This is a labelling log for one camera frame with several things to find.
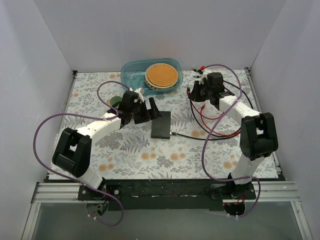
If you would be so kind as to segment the black network switch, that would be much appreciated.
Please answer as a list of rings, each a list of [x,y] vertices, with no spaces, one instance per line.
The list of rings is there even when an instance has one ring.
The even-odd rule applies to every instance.
[[[171,136],[171,112],[161,111],[162,117],[152,120],[151,138],[169,140]]]

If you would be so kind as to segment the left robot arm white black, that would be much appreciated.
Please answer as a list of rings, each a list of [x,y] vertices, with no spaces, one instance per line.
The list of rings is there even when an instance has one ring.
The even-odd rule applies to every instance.
[[[131,121],[137,125],[160,119],[162,114],[152,97],[149,98],[149,104],[150,108],[147,108],[143,94],[138,89],[127,90],[120,101],[110,106],[101,120],[77,129],[65,128],[59,137],[52,163],[85,184],[95,200],[105,196],[110,198],[106,180],[90,166],[92,145]]]

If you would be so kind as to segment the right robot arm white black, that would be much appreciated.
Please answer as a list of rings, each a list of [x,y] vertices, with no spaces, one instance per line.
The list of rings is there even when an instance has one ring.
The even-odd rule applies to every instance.
[[[253,190],[252,178],[260,163],[279,147],[274,116],[239,101],[225,88],[223,75],[219,72],[204,73],[186,92],[192,102],[209,101],[224,116],[239,124],[240,159],[228,177],[219,180],[221,185],[210,186],[210,194],[214,200],[243,197]]]

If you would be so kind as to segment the green cup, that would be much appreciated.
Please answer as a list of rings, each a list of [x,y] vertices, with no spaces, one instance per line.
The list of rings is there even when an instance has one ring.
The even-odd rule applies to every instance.
[[[113,107],[113,108],[117,108],[119,106],[119,104],[122,102],[122,97],[120,96],[114,96],[110,99],[109,104]]]

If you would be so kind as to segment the blue plastic container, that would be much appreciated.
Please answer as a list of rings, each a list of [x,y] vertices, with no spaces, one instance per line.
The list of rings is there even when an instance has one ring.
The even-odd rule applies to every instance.
[[[164,63],[173,66],[178,72],[178,81],[175,86],[166,89],[152,89],[145,82],[145,73],[153,64]],[[144,94],[156,95],[175,91],[183,82],[183,74],[180,64],[172,58],[158,58],[150,60],[133,61],[125,64],[121,69],[121,82],[132,89],[143,88]]]

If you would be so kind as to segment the round woven coaster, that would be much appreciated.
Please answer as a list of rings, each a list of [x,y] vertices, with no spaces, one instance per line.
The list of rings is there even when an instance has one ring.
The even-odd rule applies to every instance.
[[[145,72],[145,83],[152,89],[168,89],[178,82],[177,70],[166,63],[156,63],[149,66]]]

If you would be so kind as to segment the floral table mat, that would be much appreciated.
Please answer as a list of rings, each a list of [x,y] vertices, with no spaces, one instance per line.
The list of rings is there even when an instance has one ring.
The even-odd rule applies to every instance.
[[[154,96],[159,110],[171,112],[170,139],[151,138],[151,122],[130,123],[102,138],[91,148],[90,166],[106,179],[225,178],[241,156],[239,137],[205,142],[207,132],[191,110],[186,87],[196,73],[183,72],[182,84],[173,92]],[[107,104],[124,89],[118,72],[80,72],[64,119],[65,128],[77,129],[101,117]]]

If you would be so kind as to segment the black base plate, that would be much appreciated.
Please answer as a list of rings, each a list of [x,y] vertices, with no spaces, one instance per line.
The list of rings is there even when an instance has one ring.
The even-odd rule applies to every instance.
[[[97,203],[108,201],[109,211],[207,209],[223,211],[223,201],[235,201],[237,197],[254,200],[256,193],[250,184],[240,193],[225,183],[212,179],[138,179],[105,180],[100,190],[108,196],[82,185],[77,199]]]

